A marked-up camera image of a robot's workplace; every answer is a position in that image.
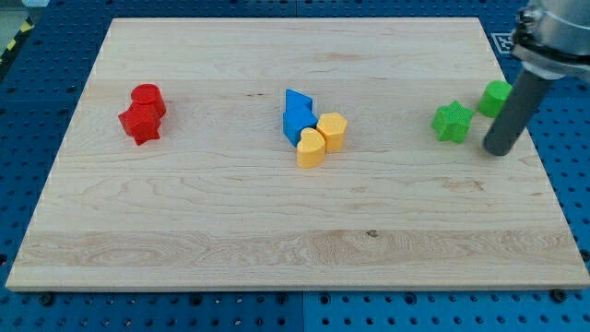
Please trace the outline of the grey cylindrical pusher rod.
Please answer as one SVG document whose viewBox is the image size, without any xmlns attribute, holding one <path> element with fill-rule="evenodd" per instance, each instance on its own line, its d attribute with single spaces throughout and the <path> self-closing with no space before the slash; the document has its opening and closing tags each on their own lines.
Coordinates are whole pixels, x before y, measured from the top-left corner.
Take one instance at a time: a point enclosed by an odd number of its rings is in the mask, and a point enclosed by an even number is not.
<svg viewBox="0 0 590 332">
<path fill-rule="evenodd" d="M 524 132 L 541 102 L 549 93 L 553 79 L 522 69 L 488 133 L 483 148 L 491 155 L 505 156 Z"/>
</svg>

